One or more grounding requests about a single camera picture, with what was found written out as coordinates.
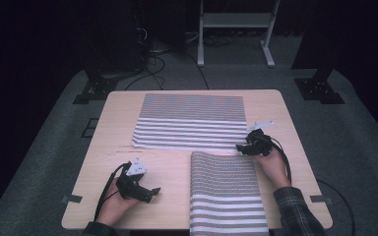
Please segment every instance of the white stand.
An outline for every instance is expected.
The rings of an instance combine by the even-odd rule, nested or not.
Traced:
[[[281,0],[275,0],[275,7],[272,13],[204,13],[204,0],[201,0],[198,66],[203,67],[205,65],[204,28],[267,28],[266,38],[260,44],[268,67],[274,68],[276,65],[269,50],[269,42],[280,3]]]

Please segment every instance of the dark sleeve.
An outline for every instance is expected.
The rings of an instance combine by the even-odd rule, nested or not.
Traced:
[[[321,223],[309,210],[299,189],[284,187],[277,189],[273,195],[282,215],[284,235],[326,235]]]
[[[115,230],[107,225],[89,222],[82,236],[118,236]]]

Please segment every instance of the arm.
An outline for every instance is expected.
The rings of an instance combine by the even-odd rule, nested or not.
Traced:
[[[285,165],[281,154],[272,148],[268,156],[252,155],[254,161],[274,183],[274,197],[282,216],[284,235],[325,235],[324,228],[309,210],[299,189],[293,188],[286,177]]]
[[[115,185],[117,178],[112,181],[106,199],[100,208],[99,215],[95,222],[89,222],[83,236],[117,236],[112,228],[122,216],[139,201],[135,199],[124,200],[118,193]]]

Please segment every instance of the white and gray striped fabric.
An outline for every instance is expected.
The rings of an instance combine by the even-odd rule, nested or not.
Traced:
[[[191,158],[190,235],[268,236],[251,158],[200,151]]]
[[[246,136],[242,96],[148,93],[132,145],[236,153]]]

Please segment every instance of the gray carpet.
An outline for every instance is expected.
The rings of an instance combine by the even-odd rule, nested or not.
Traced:
[[[285,100],[317,179],[334,186],[347,200],[355,220],[355,235],[378,235],[378,124],[356,96],[351,83],[334,72],[329,83],[346,104],[323,105],[305,101],[293,79],[311,77],[314,70],[290,66],[300,37],[274,36],[270,47],[277,67],[267,68],[258,37],[237,37],[223,47],[207,47],[202,69],[210,89],[278,89]],[[164,49],[159,44],[156,49]],[[196,46],[188,48],[196,58]],[[206,89],[194,61],[184,53],[159,56],[164,69],[128,89]],[[162,65],[150,59],[153,72]],[[134,80],[122,80],[117,89]],[[74,187],[91,139],[81,138],[90,118],[99,117],[104,101],[72,104],[87,82],[79,72],[66,86],[0,200],[0,235],[80,235],[65,230],[61,203]],[[338,193],[320,184],[331,198],[334,225],[328,235],[351,235],[351,217]]]

